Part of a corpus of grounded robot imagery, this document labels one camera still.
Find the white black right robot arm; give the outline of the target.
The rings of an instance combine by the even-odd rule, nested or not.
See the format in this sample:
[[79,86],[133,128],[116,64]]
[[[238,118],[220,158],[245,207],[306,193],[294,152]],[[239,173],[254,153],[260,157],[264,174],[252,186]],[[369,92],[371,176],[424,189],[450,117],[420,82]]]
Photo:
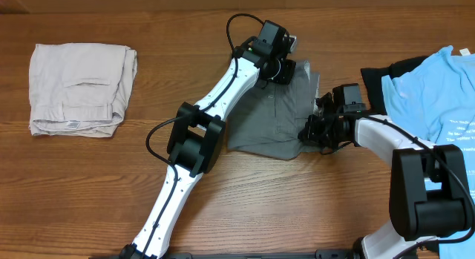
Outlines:
[[359,95],[328,93],[316,100],[298,138],[330,155],[353,144],[391,167],[390,219],[352,249],[317,258],[416,258],[418,249],[461,243],[474,235],[474,202],[462,151],[409,134],[389,117],[370,114]]

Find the grey shorts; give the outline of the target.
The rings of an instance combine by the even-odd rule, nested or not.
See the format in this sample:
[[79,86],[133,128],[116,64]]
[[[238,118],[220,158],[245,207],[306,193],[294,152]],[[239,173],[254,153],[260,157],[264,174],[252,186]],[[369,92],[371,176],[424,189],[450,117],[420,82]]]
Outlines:
[[320,148],[298,139],[314,113],[320,73],[308,61],[296,64],[292,81],[278,85],[259,80],[239,100],[227,119],[227,148],[290,160]]

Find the beige shorts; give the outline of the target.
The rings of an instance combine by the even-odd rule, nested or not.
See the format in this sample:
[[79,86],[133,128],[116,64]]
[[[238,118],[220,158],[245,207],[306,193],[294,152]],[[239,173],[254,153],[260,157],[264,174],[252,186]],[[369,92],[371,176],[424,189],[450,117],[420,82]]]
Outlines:
[[37,44],[29,67],[31,134],[112,137],[136,75],[137,52],[128,46]]

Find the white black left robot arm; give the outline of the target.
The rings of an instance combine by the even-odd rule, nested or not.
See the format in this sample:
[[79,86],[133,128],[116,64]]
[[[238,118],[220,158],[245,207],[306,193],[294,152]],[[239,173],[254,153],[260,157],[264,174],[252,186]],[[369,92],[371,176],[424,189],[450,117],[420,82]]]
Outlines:
[[240,98],[258,80],[289,84],[295,62],[292,47],[242,44],[233,50],[229,68],[219,82],[195,104],[184,102],[175,118],[167,145],[163,187],[144,226],[120,258],[162,258],[181,211],[204,174],[220,155],[226,119]]

